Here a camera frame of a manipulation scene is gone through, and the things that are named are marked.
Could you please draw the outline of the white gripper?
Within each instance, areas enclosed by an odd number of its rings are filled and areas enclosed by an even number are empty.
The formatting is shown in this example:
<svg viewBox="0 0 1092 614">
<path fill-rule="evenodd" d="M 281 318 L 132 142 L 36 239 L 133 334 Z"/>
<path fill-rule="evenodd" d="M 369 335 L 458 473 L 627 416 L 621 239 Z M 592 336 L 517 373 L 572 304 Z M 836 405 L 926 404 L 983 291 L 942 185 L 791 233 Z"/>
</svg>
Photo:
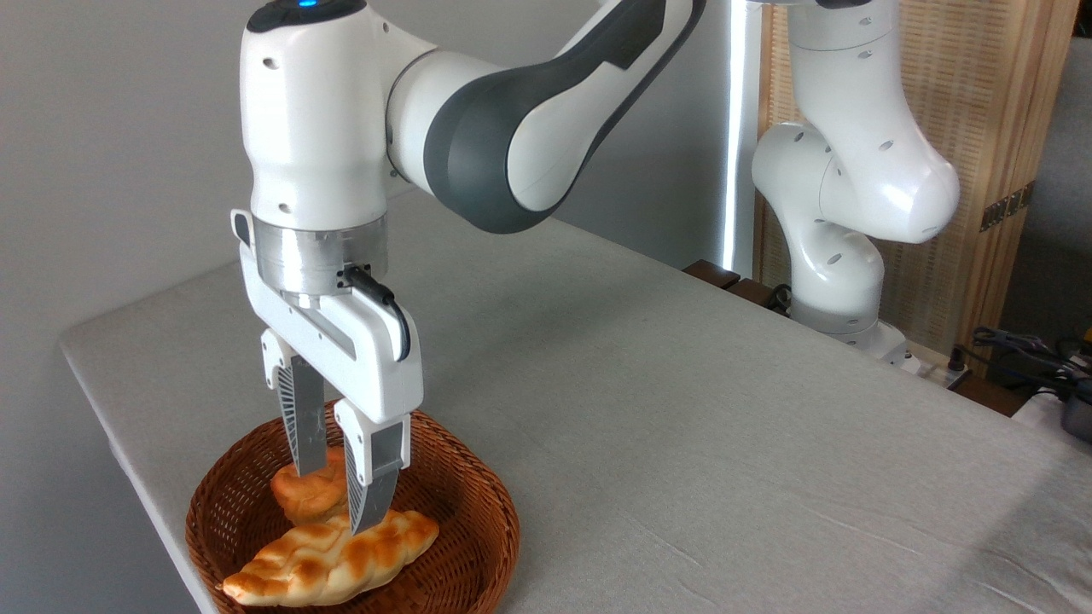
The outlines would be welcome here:
<svg viewBox="0 0 1092 614">
<path fill-rule="evenodd" d="M 407 414 L 424 399 L 416 327 L 358 288 L 320 297 L 313 308 L 287 302 L 260 278 L 251 214 L 233 210 L 232 229 L 248 299 L 269 328 L 260 338 L 264 379 L 300 477 L 328 465 L 324 380 L 346 397 L 333 411 L 345 447 L 351 532 L 360 534 L 385 519 L 399 472 L 410 467 Z"/>
</svg>

